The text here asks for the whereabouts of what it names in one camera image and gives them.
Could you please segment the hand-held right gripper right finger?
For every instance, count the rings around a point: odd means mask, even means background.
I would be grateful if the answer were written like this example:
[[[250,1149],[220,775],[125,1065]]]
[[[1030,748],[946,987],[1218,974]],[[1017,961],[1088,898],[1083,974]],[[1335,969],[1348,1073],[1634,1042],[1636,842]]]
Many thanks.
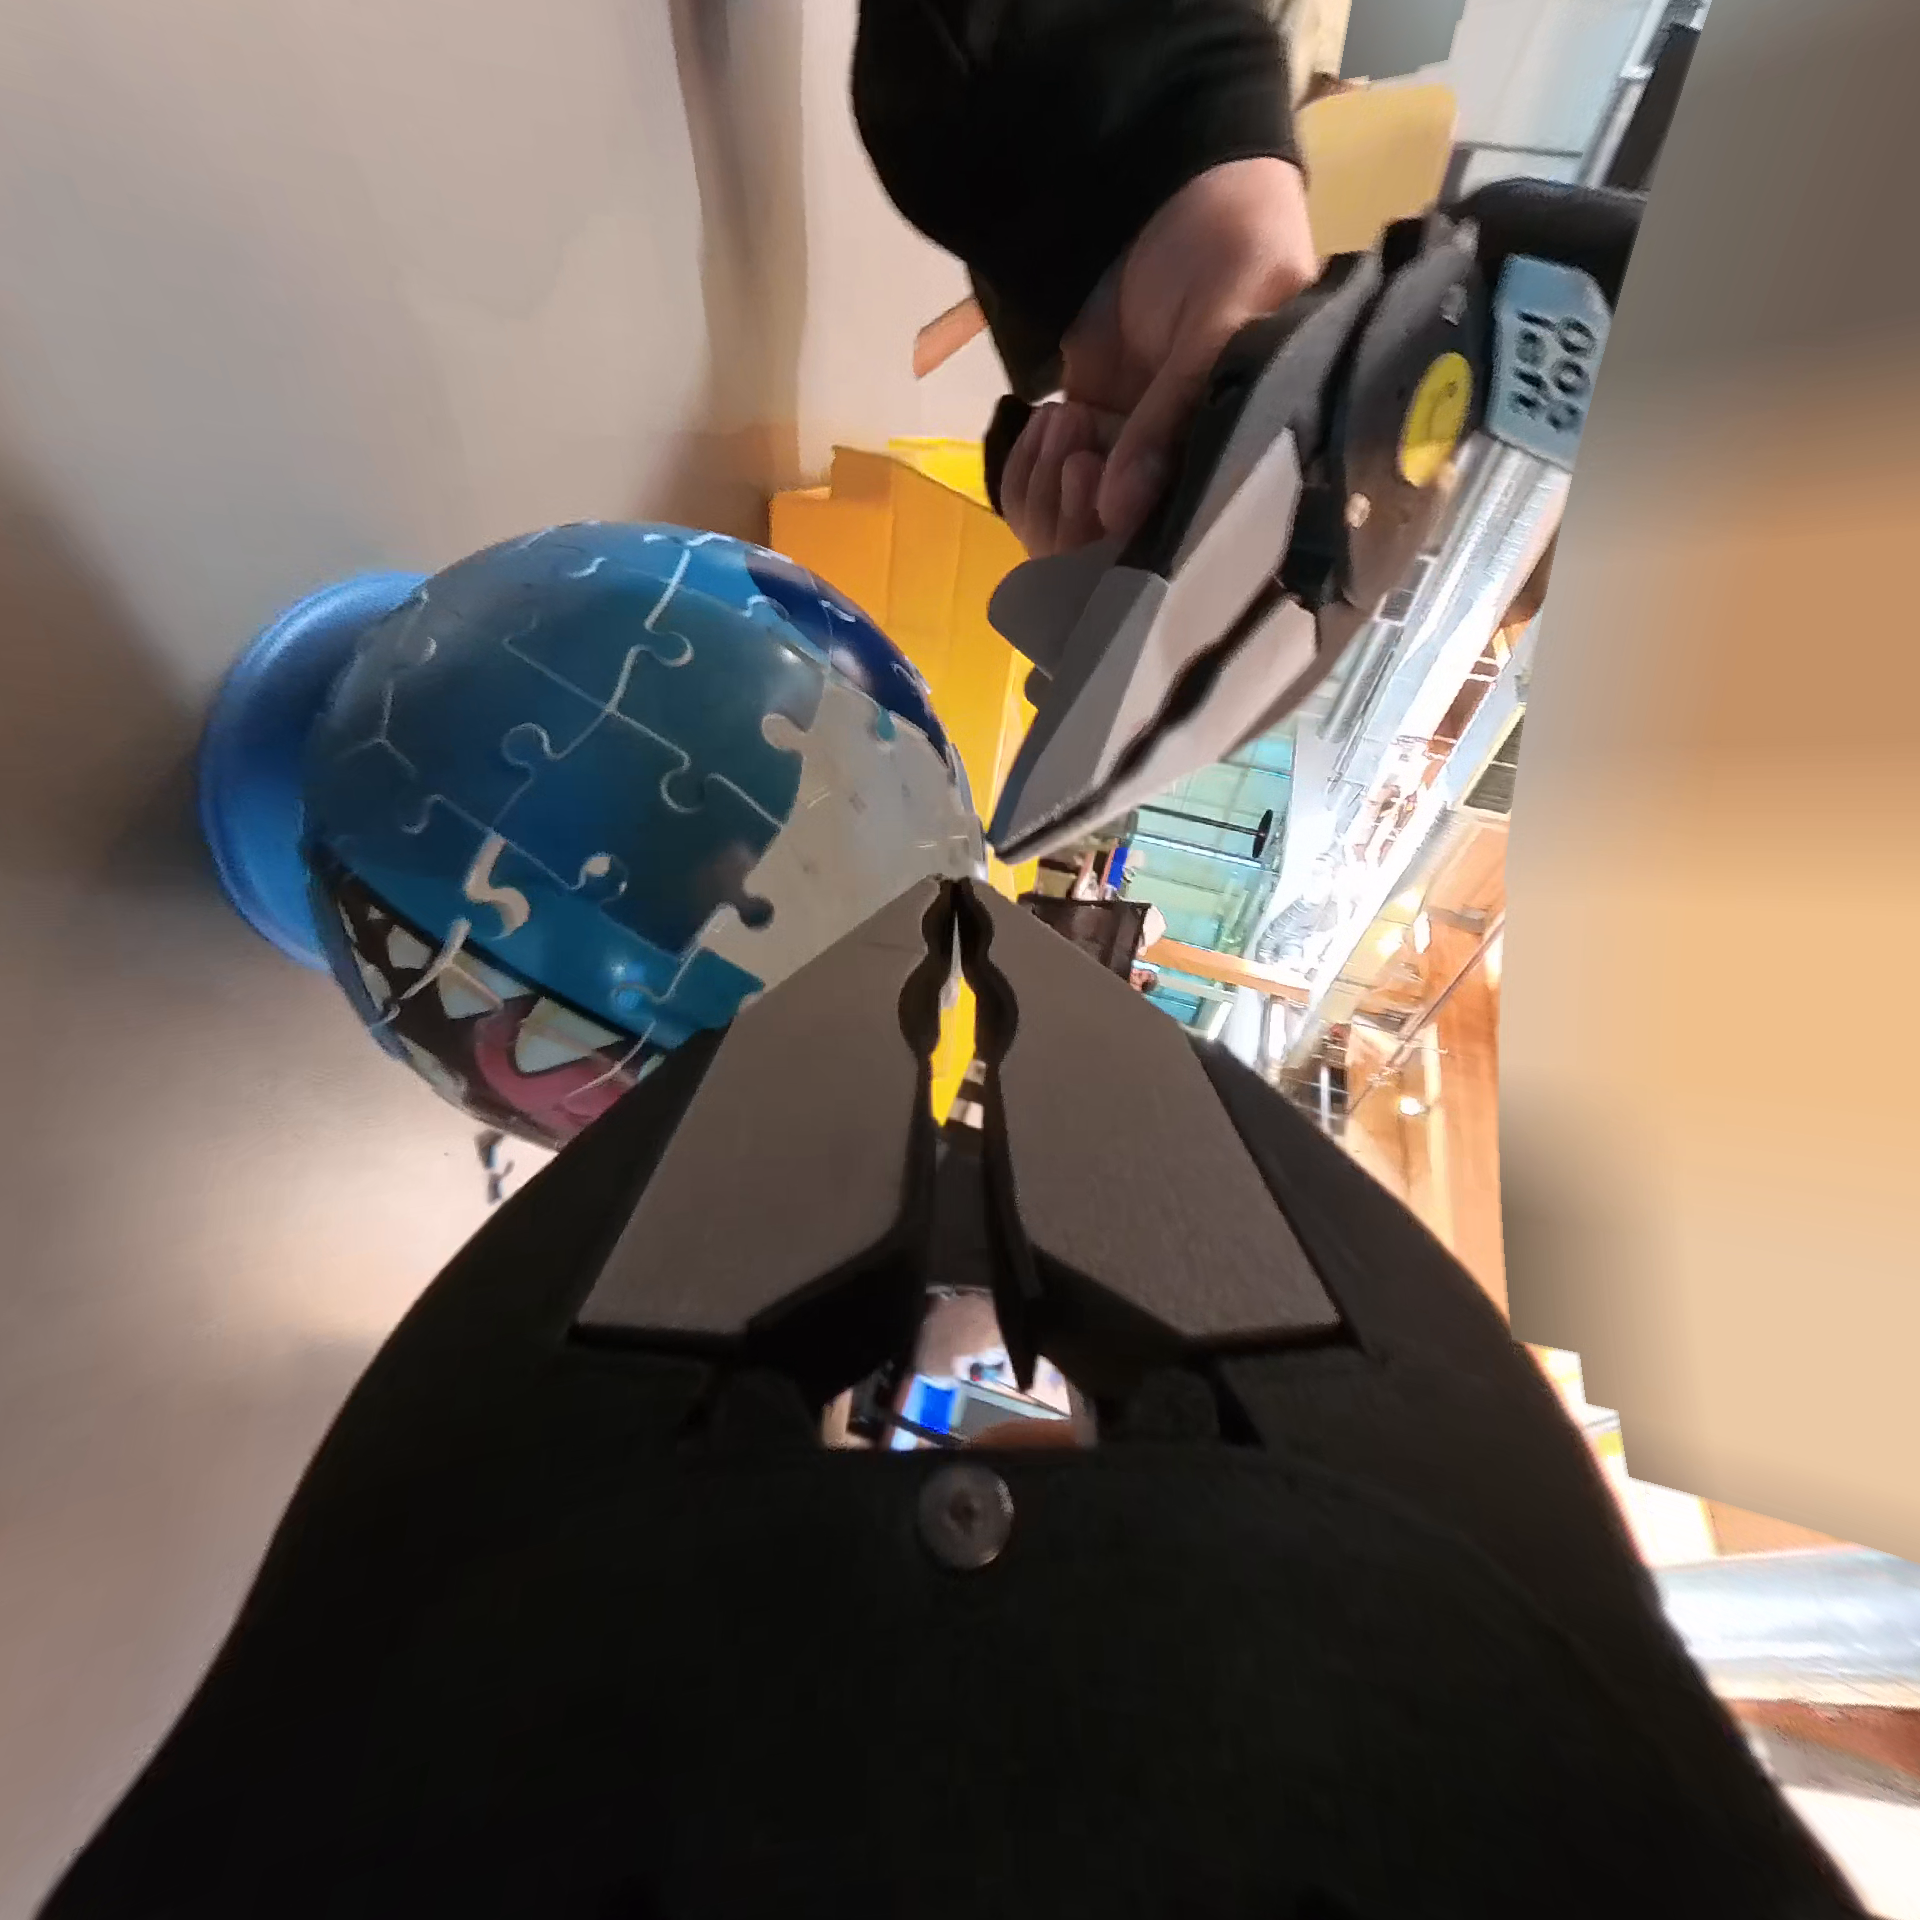
[[[1340,1310],[1186,1033],[958,881],[995,1310],[1020,1375],[1081,1389],[1340,1337]]]

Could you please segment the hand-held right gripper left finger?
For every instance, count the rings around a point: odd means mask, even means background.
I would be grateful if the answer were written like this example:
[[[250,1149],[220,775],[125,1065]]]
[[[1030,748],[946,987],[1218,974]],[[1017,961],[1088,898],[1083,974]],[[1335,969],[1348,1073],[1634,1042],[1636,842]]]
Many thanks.
[[[949,881],[917,881],[736,1016],[588,1293],[607,1337],[744,1337],[899,1219],[928,1116]]]

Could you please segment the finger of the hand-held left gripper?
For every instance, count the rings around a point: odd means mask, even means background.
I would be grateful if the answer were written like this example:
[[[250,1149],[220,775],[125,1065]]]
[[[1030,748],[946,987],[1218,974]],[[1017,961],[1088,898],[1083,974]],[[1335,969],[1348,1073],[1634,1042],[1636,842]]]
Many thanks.
[[[1316,641],[1316,614],[1276,579],[1108,575],[995,799],[993,850],[1051,851],[1227,759],[1307,692]]]
[[[1256,457],[1225,460],[1200,494],[1170,552],[1123,558],[1114,538],[1015,565],[989,599],[993,630],[1053,684],[1100,661],[1133,674],[1140,658],[1188,656],[1156,630],[1196,606],[1218,636],[1267,579],[1291,538],[1300,496],[1300,447],[1275,441]]]

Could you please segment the blue shark puzzle ball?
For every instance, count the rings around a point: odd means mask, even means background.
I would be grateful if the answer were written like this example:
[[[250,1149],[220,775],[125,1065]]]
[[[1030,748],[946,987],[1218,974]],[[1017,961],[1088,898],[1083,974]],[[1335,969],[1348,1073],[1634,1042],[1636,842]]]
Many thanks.
[[[560,1149],[923,877],[987,877],[919,669],[813,569],[577,520],[425,577],[306,740],[315,937],[373,1042]]]

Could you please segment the blue plastic ball stand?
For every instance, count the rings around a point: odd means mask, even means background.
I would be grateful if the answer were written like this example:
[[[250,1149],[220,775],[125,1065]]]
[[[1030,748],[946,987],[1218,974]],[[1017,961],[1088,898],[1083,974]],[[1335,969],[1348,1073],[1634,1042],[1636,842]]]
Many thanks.
[[[360,636],[425,583],[369,569],[262,626],[220,680],[197,745],[197,825],[227,907],[298,969],[324,974],[301,854],[306,740]]]

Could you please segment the person's left forearm black sleeve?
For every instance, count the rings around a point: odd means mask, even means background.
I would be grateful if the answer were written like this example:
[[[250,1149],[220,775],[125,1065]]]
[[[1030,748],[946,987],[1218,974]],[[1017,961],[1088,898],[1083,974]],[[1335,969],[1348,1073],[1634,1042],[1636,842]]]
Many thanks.
[[[1007,387],[1059,387],[1092,288],[1188,181],[1304,159],[1284,43],[1241,3],[863,3],[854,130],[968,275]]]

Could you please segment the person's left hand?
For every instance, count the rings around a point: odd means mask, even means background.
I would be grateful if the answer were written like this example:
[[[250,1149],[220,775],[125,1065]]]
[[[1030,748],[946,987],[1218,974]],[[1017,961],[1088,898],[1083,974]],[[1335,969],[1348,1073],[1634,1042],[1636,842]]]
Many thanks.
[[[1221,351],[1316,275],[1292,159],[1227,159],[1170,193],[1066,325],[1059,390],[1006,455],[1000,516],[1024,552],[1136,534]]]

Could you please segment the black pole stand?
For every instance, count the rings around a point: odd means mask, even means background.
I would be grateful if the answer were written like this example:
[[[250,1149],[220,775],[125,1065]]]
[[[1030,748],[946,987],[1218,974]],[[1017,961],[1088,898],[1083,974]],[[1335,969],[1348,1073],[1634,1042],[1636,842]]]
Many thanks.
[[[1259,864],[1271,845],[1275,825],[1276,812],[1271,808],[1254,821],[1243,821],[1148,802],[1140,808],[1133,833],[1191,854]]]

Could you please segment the tan cardboard sheet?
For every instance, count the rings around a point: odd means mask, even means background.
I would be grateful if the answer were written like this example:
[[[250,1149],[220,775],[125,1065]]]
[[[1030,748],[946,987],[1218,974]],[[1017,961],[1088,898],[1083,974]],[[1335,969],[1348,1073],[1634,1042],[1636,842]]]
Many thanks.
[[[1456,140],[1446,83],[1368,83],[1307,100],[1292,115],[1307,227],[1319,260],[1368,250],[1443,193]]]

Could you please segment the yellow cardboard box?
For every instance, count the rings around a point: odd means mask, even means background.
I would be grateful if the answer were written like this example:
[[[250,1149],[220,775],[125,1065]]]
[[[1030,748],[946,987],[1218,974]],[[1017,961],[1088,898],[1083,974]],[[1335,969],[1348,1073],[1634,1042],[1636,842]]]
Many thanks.
[[[989,599],[1020,545],[972,492],[949,486],[952,460],[974,464],[972,447],[836,447],[823,486],[774,496],[771,534],[917,669],[972,802],[987,816],[1033,718],[1025,661],[989,623]],[[872,707],[876,696],[854,701],[827,684],[802,704],[819,735],[783,715],[759,726],[798,762],[798,798],[749,876],[771,916],[737,935],[713,922],[713,932],[715,947],[766,987],[919,877],[956,810],[936,798],[929,762],[905,719],[890,740],[863,735]]]

